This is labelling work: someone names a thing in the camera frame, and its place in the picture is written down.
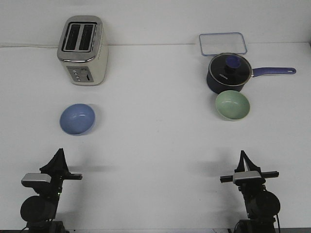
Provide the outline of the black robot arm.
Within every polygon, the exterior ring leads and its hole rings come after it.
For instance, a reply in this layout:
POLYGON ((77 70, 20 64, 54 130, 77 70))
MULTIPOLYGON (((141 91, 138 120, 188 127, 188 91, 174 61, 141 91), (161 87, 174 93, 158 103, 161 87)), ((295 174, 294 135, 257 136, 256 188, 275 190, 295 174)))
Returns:
POLYGON ((23 202, 20 208, 21 218, 26 221, 29 233, 67 233, 64 223, 55 220, 63 181, 81 180, 83 176, 69 171, 62 148, 39 171, 27 173, 21 180, 24 187, 36 192, 35 196, 23 202))
POLYGON ((277 178, 278 171, 263 172, 255 165, 245 151, 241 151, 237 168, 231 176, 221 176, 221 183, 232 182, 238 187, 244 199, 248 219, 237 222, 235 233, 274 233, 274 223, 278 223, 278 213, 281 209, 280 201, 275 194, 266 189, 268 178, 277 178))

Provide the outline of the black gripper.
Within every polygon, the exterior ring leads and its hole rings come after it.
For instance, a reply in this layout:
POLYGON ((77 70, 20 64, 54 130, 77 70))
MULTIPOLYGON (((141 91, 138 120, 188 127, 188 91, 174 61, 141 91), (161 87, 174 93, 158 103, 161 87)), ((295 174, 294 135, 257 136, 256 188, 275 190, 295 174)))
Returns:
POLYGON ((229 183, 232 182, 236 186, 242 186, 246 183, 259 183, 263 184, 266 182, 266 179, 269 178, 277 178, 279 176, 278 171, 269 171, 262 172, 259 166, 256 166, 246 155, 244 150, 241 150, 240 159, 237 168, 234 170, 234 174, 230 176, 221 176, 221 183, 229 183))
POLYGON ((50 174, 52 178, 52 188, 62 188, 64 180, 81 180, 83 177, 82 174, 74 174, 69 172, 65 159, 65 153, 62 148, 60 148, 53 158, 39 170, 41 173, 50 174))

